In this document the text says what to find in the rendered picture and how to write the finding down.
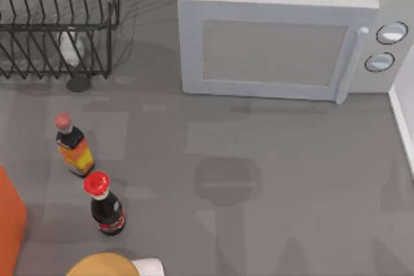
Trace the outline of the yellow round object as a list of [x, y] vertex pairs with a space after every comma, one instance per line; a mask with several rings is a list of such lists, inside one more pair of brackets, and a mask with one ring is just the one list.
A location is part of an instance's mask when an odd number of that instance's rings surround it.
[[131, 260], [112, 252], [88, 255], [65, 276], [141, 276]]

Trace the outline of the small microwave knob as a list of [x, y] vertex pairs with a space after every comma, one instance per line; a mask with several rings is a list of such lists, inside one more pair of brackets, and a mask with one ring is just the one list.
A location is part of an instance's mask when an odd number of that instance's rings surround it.
[[365, 69], [369, 72], [383, 72], [393, 66], [395, 57], [391, 53], [375, 54], [365, 61]]

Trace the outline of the white cup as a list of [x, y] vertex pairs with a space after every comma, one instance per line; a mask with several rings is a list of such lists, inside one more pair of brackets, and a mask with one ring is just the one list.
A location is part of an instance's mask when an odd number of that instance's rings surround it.
[[139, 276], [165, 276], [164, 266], [158, 258], [143, 258], [132, 260]]

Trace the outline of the white cabinet edge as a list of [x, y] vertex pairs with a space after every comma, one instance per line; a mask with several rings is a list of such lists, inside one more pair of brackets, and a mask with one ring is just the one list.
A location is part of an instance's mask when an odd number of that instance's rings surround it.
[[390, 104], [414, 183], [414, 59], [407, 58], [389, 91]]

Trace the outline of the dark bottle with red cap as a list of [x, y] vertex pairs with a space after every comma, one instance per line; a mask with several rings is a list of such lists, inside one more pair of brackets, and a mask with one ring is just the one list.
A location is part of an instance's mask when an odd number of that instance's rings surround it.
[[91, 213], [101, 233], [119, 234], [125, 227], [125, 213], [121, 201], [110, 190], [110, 178], [102, 171], [89, 173], [83, 189], [91, 196]]

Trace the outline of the white object behind rack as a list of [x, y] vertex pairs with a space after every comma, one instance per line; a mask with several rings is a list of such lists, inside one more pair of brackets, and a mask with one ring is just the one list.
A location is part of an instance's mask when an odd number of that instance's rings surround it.
[[60, 51], [66, 63], [72, 67], [77, 67], [85, 55], [82, 39], [75, 32], [61, 33]]

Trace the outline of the microwave oven door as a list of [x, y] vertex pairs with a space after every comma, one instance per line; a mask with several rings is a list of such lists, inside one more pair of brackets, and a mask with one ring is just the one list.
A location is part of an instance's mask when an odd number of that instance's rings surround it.
[[333, 101], [378, 0], [178, 0], [188, 94]]

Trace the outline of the orange and yellow bottle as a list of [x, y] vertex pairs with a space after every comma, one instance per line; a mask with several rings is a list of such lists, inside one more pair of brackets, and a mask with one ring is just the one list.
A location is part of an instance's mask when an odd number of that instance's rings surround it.
[[94, 169], [94, 158], [84, 133], [72, 124], [70, 114], [58, 113], [54, 118], [58, 130], [56, 144], [69, 171], [85, 178]]

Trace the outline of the large microwave knob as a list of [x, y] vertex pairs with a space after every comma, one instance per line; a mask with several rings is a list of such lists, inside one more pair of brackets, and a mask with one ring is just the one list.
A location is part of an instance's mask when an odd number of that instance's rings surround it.
[[382, 26], [376, 33], [376, 40], [382, 45], [393, 45], [408, 34], [408, 26], [400, 21]]

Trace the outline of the orange box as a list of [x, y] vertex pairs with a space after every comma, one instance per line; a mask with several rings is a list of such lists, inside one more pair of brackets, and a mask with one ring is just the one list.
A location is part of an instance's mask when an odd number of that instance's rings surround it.
[[0, 164], [0, 276], [14, 276], [26, 220], [25, 203]]

